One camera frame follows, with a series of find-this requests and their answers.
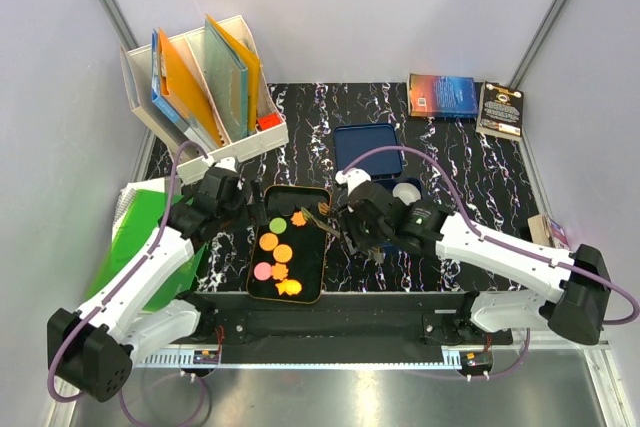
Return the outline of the blue tin lid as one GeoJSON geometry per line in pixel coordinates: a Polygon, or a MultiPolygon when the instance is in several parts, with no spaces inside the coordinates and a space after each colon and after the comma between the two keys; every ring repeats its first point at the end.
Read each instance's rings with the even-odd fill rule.
{"type": "MultiPolygon", "coordinates": [[[[340,126],[333,137],[337,171],[343,171],[370,150],[398,145],[395,129],[389,123],[340,126]]],[[[365,170],[373,179],[395,178],[403,170],[402,156],[399,151],[384,151],[362,160],[356,168],[365,170]]]]}

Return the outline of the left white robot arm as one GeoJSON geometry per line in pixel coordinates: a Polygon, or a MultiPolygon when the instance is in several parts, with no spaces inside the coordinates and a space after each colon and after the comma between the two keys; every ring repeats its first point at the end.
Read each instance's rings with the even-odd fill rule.
{"type": "Polygon", "coordinates": [[[215,305],[191,290],[146,315],[145,305],[163,284],[220,232],[264,226],[264,191],[245,180],[233,159],[211,166],[191,192],[169,199],[140,250],[97,294],[74,311],[58,309],[47,322],[47,387],[59,402],[61,379],[99,402],[113,398],[142,360],[180,339],[208,341],[215,305]]]}

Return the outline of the orange leaf cookie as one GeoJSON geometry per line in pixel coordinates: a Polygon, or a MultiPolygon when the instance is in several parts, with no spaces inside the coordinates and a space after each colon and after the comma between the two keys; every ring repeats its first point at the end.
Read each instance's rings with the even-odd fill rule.
{"type": "Polygon", "coordinates": [[[307,221],[304,214],[301,211],[297,211],[292,215],[291,223],[296,227],[303,227],[306,225],[307,221]]]}

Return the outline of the orange dotted round cookie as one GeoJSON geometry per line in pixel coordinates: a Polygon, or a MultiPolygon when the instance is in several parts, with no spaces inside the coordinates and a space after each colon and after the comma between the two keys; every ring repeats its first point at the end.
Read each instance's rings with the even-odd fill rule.
{"type": "Polygon", "coordinates": [[[276,234],[267,232],[260,236],[258,245],[262,250],[270,252],[279,245],[279,239],[276,234]]]}

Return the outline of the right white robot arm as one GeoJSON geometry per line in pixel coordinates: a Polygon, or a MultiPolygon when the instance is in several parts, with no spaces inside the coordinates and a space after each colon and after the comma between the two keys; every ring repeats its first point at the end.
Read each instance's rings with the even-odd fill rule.
{"type": "Polygon", "coordinates": [[[456,261],[509,278],[518,291],[470,292],[450,321],[457,341],[476,343],[512,328],[549,328],[587,346],[600,340],[610,296],[599,251],[572,253],[466,223],[463,215],[425,199],[394,196],[372,181],[350,189],[334,210],[334,235],[350,253],[377,259],[384,247],[456,261]]]}

